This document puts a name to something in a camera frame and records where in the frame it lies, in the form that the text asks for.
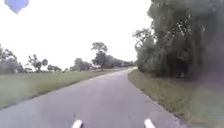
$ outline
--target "overcast sky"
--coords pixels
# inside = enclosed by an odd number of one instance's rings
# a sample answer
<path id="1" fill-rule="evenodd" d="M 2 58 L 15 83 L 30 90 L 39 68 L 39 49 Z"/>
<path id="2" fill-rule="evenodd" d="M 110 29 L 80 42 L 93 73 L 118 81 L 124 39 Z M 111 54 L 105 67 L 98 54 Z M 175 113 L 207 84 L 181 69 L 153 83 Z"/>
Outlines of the overcast sky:
<path id="1" fill-rule="evenodd" d="M 25 64 L 37 54 L 62 68 L 75 58 L 90 61 L 92 43 L 104 42 L 108 54 L 135 60 L 136 29 L 150 26 L 150 0 L 30 0 L 19 14 L 0 3 L 0 43 Z"/>

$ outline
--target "vegetation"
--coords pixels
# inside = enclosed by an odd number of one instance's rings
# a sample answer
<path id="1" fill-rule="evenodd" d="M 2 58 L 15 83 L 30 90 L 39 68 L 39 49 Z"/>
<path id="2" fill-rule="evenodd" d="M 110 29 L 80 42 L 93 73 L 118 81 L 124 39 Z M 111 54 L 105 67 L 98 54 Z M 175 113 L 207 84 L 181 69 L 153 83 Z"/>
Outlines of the vegetation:
<path id="1" fill-rule="evenodd" d="M 92 50 L 96 50 L 96 57 L 92 60 L 93 64 L 100 65 L 101 70 L 103 68 L 114 68 L 114 67 L 130 67 L 134 66 L 134 62 L 123 61 L 116 59 L 111 55 L 107 55 L 107 46 L 102 42 L 93 43 Z"/>
<path id="2" fill-rule="evenodd" d="M 224 127 L 223 87 L 210 86 L 209 82 L 158 78 L 138 70 L 131 72 L 128 78 L 142 92 L 184 122 L 205 128 Z"/>
<path id="3" fill-rule="evenodd" d="M 138 70 L 131 72 L 129 80 L 168 111 L 182 119 L 187 118 L 191 96 L 196 88 L 193 82 L 168 78 L 155 78 Z"/>
<path id="4" fill-rule="evenodd" d="M 0 109 L 110 72 L 112 70 L 0 75 Z"/>
<path id="5" fill-rule="evenodd" d="M 156 76 L 198 78 L 206 67 L 206 46 L 217 28 L 217 2 L 152 0 L 150 29 L 133 34 L 139 70 Z"/>
<path id="6" fill-rule="evenodd" d="M 151 2 L 151 26 L 133 34 L 140 72 L 129 79 L 176 116 L 224 127 L 223 1 Z"/>

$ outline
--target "tree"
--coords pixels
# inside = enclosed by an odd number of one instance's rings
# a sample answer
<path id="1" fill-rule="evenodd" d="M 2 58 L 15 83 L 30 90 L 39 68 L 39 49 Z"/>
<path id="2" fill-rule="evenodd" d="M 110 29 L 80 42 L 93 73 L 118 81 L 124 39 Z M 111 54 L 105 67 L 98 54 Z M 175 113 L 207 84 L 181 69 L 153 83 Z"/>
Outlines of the tree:
<path id="1" fill-rule="evenodd" d="M 100 65 L 101 71 L 103 71 L 103 68 L 105 67 L 106 64 L 106 53 L 100 51 L 96 53 L 95 59 L 93 59 L 93 64 L 95 65 Z"/>
<path id="2" fill-rule="evenodd" d="M 54 72 L 62 71 L 61 68 L 59 68 L 58 66 L 53 66 L 51 64 L 48 65 L 47 69 L 48 71 L 54 71 Z"/>
<path id="3" fill-rule="evenodd" d="M 22 65 L 17 61 L 16 55 L 0 45 L 0 73 L 16 73 L 22 70 Z"/>
<path id="4" fill-rule="evenodd" d="M 152 1 L 148 11 L 153 19 L 150 29 L 138 30 L 133 35 L 137 38 L 135 47 L 140 71 L 157 76 L 199 76 L 205 47 L 217 28 L 217 3 L 206 2 Z M 189 3 L 197 3 L 203 11 Z"/>
<path id="5" fill-rule="evenodd" d="M 48 60 L 47 59 L 43 59 L 42 60 L 42 65 L 43 66 L 47 66 L 48 65 Z"/>
<path id="6" fill-rule="evenodd" d="M 106 64 L 106 52 L 108 50 L 107 46 L 102 42 L 95 42 L 93 43 L 92 50 L 96 51 L 96 57 L 92 61 L 95 65 L 100 65 L 101 70 L 103 71 L 103 68 Z"/>
<path id="7" fill-rule="evenodd" d="M 75 66 L 77 68 L 77 70 L 81 71 L 82 70 L 82 66 L 83 66 L 83 61 L 81 58 L 77 58 L 75 60 Z"/>
<path id="8" fill-rule="evenodd" d="M 92 44 L 92 50 L 96 50 L 97 53 L 99 53 L 100 51 L 106 53 L 108 48 L 103 42 L 95 42 Z"/>
<path id="9" fill-rule="evenodd" d="M 42 62 L 38 61 L 36 54 L 33 54 L 33 57 L 29 56 L 28 62 L 35 68 L 37 73 L 41 72 Z"/>

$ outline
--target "grass verge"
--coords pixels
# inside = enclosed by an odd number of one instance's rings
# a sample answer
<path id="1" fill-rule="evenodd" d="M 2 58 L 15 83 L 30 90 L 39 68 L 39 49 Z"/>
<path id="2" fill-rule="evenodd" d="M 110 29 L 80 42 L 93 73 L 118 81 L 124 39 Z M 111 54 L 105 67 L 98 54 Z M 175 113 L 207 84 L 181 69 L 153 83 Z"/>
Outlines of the grass verge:
<path id="1" fill-rule="evenodd" d="M 110 72 L 113 70 L 0 75 L 0 109 Z"/>
<path id="2" fill-rule="evenodd" d="M 175 116 L 186 119 L 194 83 L 154 78 L 138 70 L 131 72 L 128 78 L 137 88 Z"/>
<path id="3" fill-rule="evenodd" d="M 138 70 L 129 80 L 169 112 L 205 128 L 224 128 L 223 82 L 189 82 L 154 78 Z"/>

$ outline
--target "road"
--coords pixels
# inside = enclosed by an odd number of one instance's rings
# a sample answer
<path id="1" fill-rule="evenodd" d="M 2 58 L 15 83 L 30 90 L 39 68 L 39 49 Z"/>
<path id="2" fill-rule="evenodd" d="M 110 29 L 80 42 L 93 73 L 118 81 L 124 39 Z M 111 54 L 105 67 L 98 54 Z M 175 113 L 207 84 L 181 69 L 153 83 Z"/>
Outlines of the road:
<path id="1" fill-rule="evenodd" d="M 184 128 L 179 120 L 144 95 L 125 70 L 92 78 L 0 111 L 0 128 Z"/>

